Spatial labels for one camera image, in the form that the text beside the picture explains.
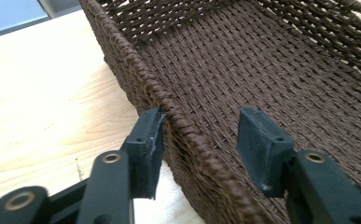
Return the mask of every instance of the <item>brown wicker basket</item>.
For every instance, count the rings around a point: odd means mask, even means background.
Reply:
[[[207,223],[288,222],[236,152],[240,106],[361,186],[361,4],[80,0],[129,100],[167,114],[165,160]]]

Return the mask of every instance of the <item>clamp jaw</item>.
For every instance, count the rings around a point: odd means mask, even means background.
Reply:
[[[155,198],[163,155],[159,108],[147,110],[120,150],[95,159],[90,178],[51,197],[42,187],[0,199],[0,223],[133,223],[134,198]]]
[[[361,188],[326,154],[301,150],[270,118],[241,108],[237,150],[253,184],[283,198],[291,223],[361,224]]]

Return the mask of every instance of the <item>wooden table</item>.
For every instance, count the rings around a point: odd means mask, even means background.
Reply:
[[[137,115],[103,57],[82,11],[0,36],[0,197],[33,185],[52,195],[122,144]],[[203,223],[166,163],[135,219]]]

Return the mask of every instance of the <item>woven texture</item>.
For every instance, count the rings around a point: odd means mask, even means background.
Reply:
[[[361,186],[361,5],[81,0],[129,100],[161,106],[165,160],[207,223],[286,223],[235,150],[240,106],[331,155]]]

